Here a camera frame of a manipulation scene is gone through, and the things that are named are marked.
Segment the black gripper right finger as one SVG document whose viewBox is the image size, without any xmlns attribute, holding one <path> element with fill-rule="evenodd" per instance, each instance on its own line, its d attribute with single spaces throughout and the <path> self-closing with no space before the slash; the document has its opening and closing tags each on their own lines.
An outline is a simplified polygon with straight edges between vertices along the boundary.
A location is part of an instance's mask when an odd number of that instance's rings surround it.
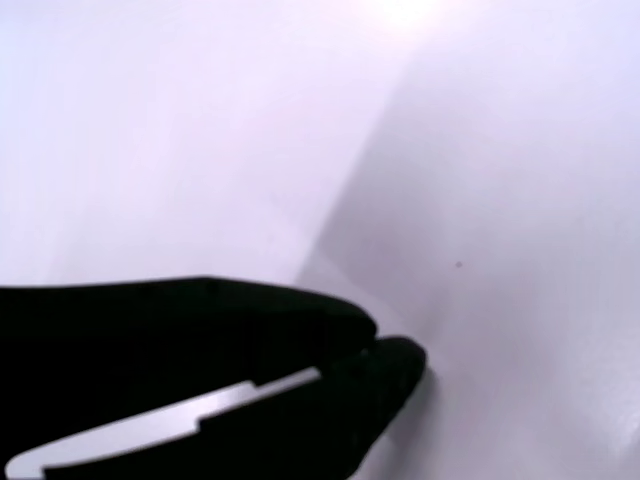
<svg viewBox="0 0 640 480">
<path fill-rule="evenodd" d="M 387 337 L 313 382 L 204 418 L 156 447 L 64 468 L 48 479 L 347 479 L 426 371 L 426 351 Z"/>
</svg>

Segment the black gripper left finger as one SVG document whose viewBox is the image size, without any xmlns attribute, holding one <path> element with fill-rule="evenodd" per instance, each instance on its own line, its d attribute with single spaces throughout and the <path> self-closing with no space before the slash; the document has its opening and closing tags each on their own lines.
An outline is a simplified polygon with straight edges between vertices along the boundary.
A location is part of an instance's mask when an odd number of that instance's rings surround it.
<svg viewBox="0 0 640 480">
<path fill-rule="evenodd" d="M 1 463 L 215 390 L 323 374 L 375 341 L 360 307 L 197 277 L 1 291 Z"/>
</svg>

